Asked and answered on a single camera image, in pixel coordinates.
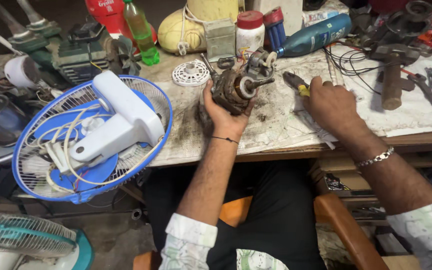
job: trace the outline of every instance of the black thread bracelet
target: black thread bracelet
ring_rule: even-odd
[[[216,136],[211,136],[211,138],[216,138],[216,139],[226,140],[226,141],[229,141],[229,142],[232,142],[232,143],[236,143],[237,145],[240,144],[239,142],[237,142],[237,141],[233,141],[233,140],[231,140],[230,138],[221,138],[221,137],[216,137]]]

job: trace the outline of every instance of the yellow appliance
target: yellow appliance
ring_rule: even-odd
[[[240,10],[244,11],[243,0],[188,0],[183,9],[167,16],[159,26],[159,44],[177,55],[206,51],[203,22],[224,18],[236,21]]]

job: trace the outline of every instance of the white plastic jar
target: white plastic jar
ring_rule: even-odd
[[[265,41],[265,25],[263,14],[259,11],[250,10],[242,12],[237,16],[236,23],[236,55],[241,55],[243,48],[251,55]]]

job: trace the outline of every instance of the metal box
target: metal box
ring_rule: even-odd
[[[219,58],[234,56],[236,37],[235,25],[231,18],[207,21],[202,25],[204,27],[209,62],[216,62]]]

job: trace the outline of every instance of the wrist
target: wrist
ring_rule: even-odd
[[[357,127],[343,137],[338,138],[344,148],[352,156],[354,162],[359,163],[374,159],[386,152],[389,146],[376,136],[367,126]]]
[[[213,131],[213,137],[229,138],[238,143],[241,140],[241,136],[243,136],[242,132],[237,132],[231,129],[215,128]]]
[[[344,125],[339,125],[338,127],[339,128],[331,132],[331,134],[343,144],[374,136],[374,133],[361,118],[354,121],[347,121]]]

